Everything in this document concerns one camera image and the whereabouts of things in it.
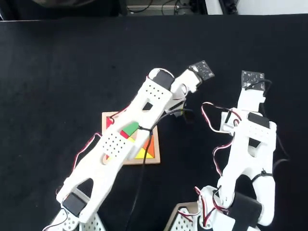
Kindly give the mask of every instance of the red wire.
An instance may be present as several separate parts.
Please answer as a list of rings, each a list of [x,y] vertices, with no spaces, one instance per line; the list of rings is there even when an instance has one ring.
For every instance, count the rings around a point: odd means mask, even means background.
[[[213,149],[213,152],[212,152],[212,154],[213,154],[213,161],[214,161],[214,164],[215,164],[215,167],[216,167],[216,171],[217,171],[217,173],[218,173],[220,176],[222,175],[222,172],[221,172],[221,170],[220,170],[220,168],[219,168],[219,166],[218,166],[218,164],[217,164],[217,162],[216,162],[216,159],[215,159],[216,152],[217,152],[218,150],[220,150],[220,149],[225,149],[225,148],[230,147],[230,145],[232,144],[232,141],[233,141],[233,139],[232,139],[229,143],[224,144],[224,145],[221,145],[221,146],[218,146],[218,147],[216,147],[216,148]]]
[[[93,142],[95,136],[99,136],[99,137],[102,137],[102,134],[100,132],[95,132],[94,135],[88,140],[88,142],[86,143],[86,145],[75,155],[75,158],[74,158],[74,164],[73,164],[73,168],[72,168],[72,172],[74,171],[74,169],[76,168],[76,164],[77,164],[77,159],[79,157],[79,155],[81,153],[83,153],[89,146],[90,144]]]
[[[113,119],[114,116],[116,116],[117,114],[119,114],[119,113],[125,111],[127,108],[128,108],[128,106],[127,106],[126,108],[124,108],[123,110],[118,111],[118,112],[114,113],[113,115],[111,115],[111,116],[109,116],[109,117]]]
[[[190,219],[185,213],[182,213],[181,211],[178,211],[179,214],[181,214],[184,218],[192,222],[192,219]]]
[[[205,219],[203,220],[203,227],[206,226],[207,220],[209,219],[210,215],[212,214],[212,212],[215,210],[216,208],[212,208],[212,210],[207,214],[207,216],[205,217]]]
[[[235,114],[235,115],[239,118],[239,120],[242,120],[242,118],[240,117],[240,115],[237,114],[235,111],[233,111],[232,109],[229,109],[229,111],[230,111],[231,113]]]

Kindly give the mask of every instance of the white plastic bracket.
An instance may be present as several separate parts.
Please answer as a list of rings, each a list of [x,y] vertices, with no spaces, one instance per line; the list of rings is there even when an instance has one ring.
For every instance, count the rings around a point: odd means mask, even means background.
[[[258,112],[260,103],[264,103],[265,97],[263,96],[264,91],[249,89],[245,90],[242,88],[237,108],[240,110]]]
[[[273,152],[276,147],[276,124],[269,123],[269,129],[243,119],[235,128],[230,156],[222,177],[218,181],[220,199],[229,207],[234,199],[236,180],[247,175],[251,180],[262,171],[272,173]],[[260,141],[257,148],[248,148],[249,138]],[[257,201],[263,205],[259,224],[269,225],[274,217],[275,181],[271,176],[259,177],[253,182]]]

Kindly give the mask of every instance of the black tablecloth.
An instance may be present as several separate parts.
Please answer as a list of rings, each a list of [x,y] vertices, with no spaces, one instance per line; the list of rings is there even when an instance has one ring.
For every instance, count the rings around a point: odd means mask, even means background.
[[[159,126],[161,164],[146,166],[132,230],[162,230],[193,187],[215,186],[214,134],[203,101],[236,106],[241,70],[273,81],[266,110],[291,163],[275,171],[276,211],[262,230],[296,230],[306,221],[308,15],[132,17],[0,24],[0,209],[3,230],[41,230],[59,209],[55,190],[95,131],[101,112],[124,108],[147,73],[179,75],[206,60],[215,79],[188,96],[195,123],[170,116]],[[219,123],[220,117],[212,118]],[[218,155],[226,164],[228,152]],[[283,157],[280,148],[275,159]],[[108,230],[123,230],[140,166],[124,166],[99,210]]]

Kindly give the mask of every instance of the black cable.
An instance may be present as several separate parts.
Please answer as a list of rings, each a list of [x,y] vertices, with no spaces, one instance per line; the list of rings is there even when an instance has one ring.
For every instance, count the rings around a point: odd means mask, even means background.
[[[134,212],[134,209],[135,209],[135,206],[136,206],[136,202],[138,200],[138,197],[139,197],[139,194],[140,194],[140,190],[141,190],[141,186],[142,186],[142,180],[143,180],[143,175],[144,175],[144,167],[145,167],[145,160],[146,160],[146,154],[148,153],[148,150],[149,150],[149,147],[150,147],[150,144],[151,144],[151,139],[152,139],[152,135],[153,135],[153,129],[155,128],[155,126],[159,123],[159,121],[161,121],[163,118],[165,118],[166,116],[168,115],[171,115],[171,114],[174,114],[176,112],[193,112],[193,110],[191,109],[186,109],[186,108],[183,108],[183,109],[177,109],[177,110],[173,110],[171,112],[168,112],[166,114],[164,114],[162,117],[160,117],[154,124],[153,126],[150,128],[150,129],[145,129],[143,127],[139,127],[139,129],[143,129],[143,130],[148,130],[150,135],[149,135],[149,142],[148,142],[148,145],[146,146],[145,148],[145,151],[144,151],[144,157],[143,157],[143,162],[142,162],[142,167],[141,167],[141,173],[140,173],[140,176],[139,176],[139,183],[138,183],[138,187],[137,187],[137,191],[136,191],[136,195],[135,195],[135,199],[134,199],[134,202],[133,202],[133,205],[132,205],[132,208],[131,208],[131,211],[130,211],[130,214],[128,216],[128,219],[127,219],[127,222],[126,222],[126,225],[125,225],[125,231],[128,230],[129,228],[129,224],[130,224],[130,221],[131,221],[131,218],[132,218],[132,214]]]
[[[290,159],[280,159],[280,160],[277,160],[274,164],[273,164],[273,172],[275,171],[276,167],[282,163],[282,162],[289,162]]]
[[[175,0],[166,1],[166,2],[162,5],[162,9],[161,9],[162,15],[165,15],[165,14],[164,14],[164,6],[165,6],[167,3],[172,2],[172,1],[175,1]]]
[[[176,15],[178,3],[180,3],[180,0],[176,0],[174,7],[173,7],[173,15]]]
[[[143,11],[145,11],[146,9],[148,9],[151,5],[152,5],[152,3],[153,3],[153,0],[150,0],[150,2],[149,2],[149,4],[147,5],[147,7],[145,7],[145,8],[143,8],[143,9],[141,9],[141,10],[137,10],[137,11],[133,11],[133,10],[131,10],[130,8],[127,8],[130,12],[132,12],[132,13],[140,13],[140,12],[143,12]]]
[[[66,214],[66,219],[65,219],[64,221],[58,223],[58,224],[48,225],[48,226],[46,226],[45,228],[43,228],[42,231],[47,231],[47,230],[48,230],[49,228],[51,228],[51,227],[55,227],[55,226],[61,225],[61,224],[63,224],[64,222],[66,222],[66,220],[68,219],[68,214],[67,214],[67,211],[66,211],[64,208],[61,208],[60,211],[61,211],[62,209],[64,210],[64,212],[65,212],[65,214]]]
[[[190,9],[190,8],[189,7],[179,7],[179,8],[177,8],[176,13],[179,14],[179,10],[181,10],[181,9]]]
[[[272,81],[270,81],[270,80],[268,80],[268,79],[260,79],[260,80],[258,80],[258,81],[256,81],[256,82],[250,84],[249,86],[247,86],[247,87],[245,88],[245,90],[253,89],[252,87],[253,87],[254,85],[258,84],[258,83],[268,83],[268,84],[269,84],[268,87],[267,87],[267,89],[265,89],[265,91],[264,91],[264,93],[263,93],[263,96],[265,97],[266,94],[268,93],[268,91],[269,91],[271,85],[272,85]],[[260,108],[261,108],[261,111],[262,111],[263,116],[266,117],[266,118],[268,118],[268,116],[266,115],[266,112],[265,112],[264,103],[261,103],[261,104],[260,104]],[[287,151],[284,149],[284,146],[283,146],[283,144],[282,144],[282,141],[281,141],[281,139],[280,139],[280,137],[279,137],[279,135],[278,135],[277,133],[276,133],[276,137],[277,137],[277,142],[278,142],[278,144],[279,144],[279,146],[280,146],[280,148],[281,148],[283,154],[287,157],[287,159],[280,159],[280,160],[277,160],[277,161],[273,164],[273,172],[274,172],[275,168],[276,168],[280,163],[285,162],[285,161],[290,161],[290,156],[289,156],[289,154],[287,153]]]
[[[249,86],[245,87],[245,90],[253,89],[253,86],[256,85],[256,84],[259,84],[259,83],[268,83],[269,84],[268,87],[265,89],[265,91],[263,93],[263,95],[265,96],[268,93],[268,91],[269,91],[269,89],[270,89],[270,87],[272,85],[272,81],[270,81],[268,79],[260,79],[260,80],[258,80],[256,82],[250,84]]]

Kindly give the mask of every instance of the perforated plastic plate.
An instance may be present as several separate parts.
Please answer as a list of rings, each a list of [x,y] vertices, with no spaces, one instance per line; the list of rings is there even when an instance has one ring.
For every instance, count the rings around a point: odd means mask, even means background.
[[[106,231],[106,229],[96,213],[87,224],[79,224],[79,231]]]
[[[181,208],[181,212],[188,213],[187,208]],[[181,214],[177,214],[170,231],[193,231],[193,223],[184,218]]]
[[[67,220],[57,226],[50,227],[48,231],[74,231],[76,226],[78,225],[78,219],[73,216],[72,214],[68,213]],[[60,210],[56,218],[53,220],[51,225],[59,224],[63,220],[65,220],[66,214],[64,210]],[[97,213],[94,215],[92,219],[86,224],[79,224],[79,231],[106,231],[103,223],[101,222],[101,219],[97,215]]]

